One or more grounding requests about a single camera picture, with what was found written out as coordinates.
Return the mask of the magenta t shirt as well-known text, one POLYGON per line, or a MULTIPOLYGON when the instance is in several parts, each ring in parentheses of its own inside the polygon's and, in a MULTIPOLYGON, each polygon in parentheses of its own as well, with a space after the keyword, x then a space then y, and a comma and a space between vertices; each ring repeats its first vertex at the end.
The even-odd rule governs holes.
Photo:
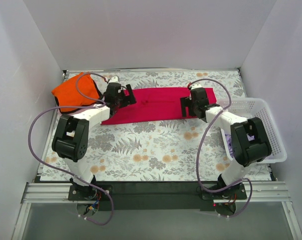
POLYGON ((190 90, 187 87, 141 88, 134 89, 133 95, 135 104, 118 109, 102 125, 184 119, 180 99, 189 97, 190 90))

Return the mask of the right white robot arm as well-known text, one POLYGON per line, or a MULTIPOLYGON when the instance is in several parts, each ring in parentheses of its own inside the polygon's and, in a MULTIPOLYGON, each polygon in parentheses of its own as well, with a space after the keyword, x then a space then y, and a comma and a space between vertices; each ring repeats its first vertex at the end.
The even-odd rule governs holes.
POLYGON ((245 118, 228 111, 231 107, 231 96, 228 96, 228 105, 221 107, 209 102, 206 89, 200 85, 188 87, 190 95, 180 99, 182 116, 189 113, 192 117, 208 123, 201 138, 196 155, 196 177, 201 191, 218 194, 221 198, 228 199, 235 193, 235 186, 242 183, 249 167, 263 161, 271 155, 271 145, 263 125, 258 117, 245 118), (217 189, 205 187, 200 179, 200 154, 205 137, 209 129, 216 126, 231 135, 233 160, 229 167, 219 175, 217 189))

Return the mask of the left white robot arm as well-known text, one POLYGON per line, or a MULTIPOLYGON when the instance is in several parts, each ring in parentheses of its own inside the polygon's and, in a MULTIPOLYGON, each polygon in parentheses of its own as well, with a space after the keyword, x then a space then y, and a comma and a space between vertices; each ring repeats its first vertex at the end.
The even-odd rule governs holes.
POLYGON ((87 106, 80 113, 62 115, 52 142, 52 149, 64 160, 71 173, 70 182, 75 191, 86 200, 92 200, 97 188, 92 184, 94 175, 83 160, 89 141, 90 128, 113 117, 121 108, 136 103, 131 85, 108 83, 102 96, 103 103, 87 106))

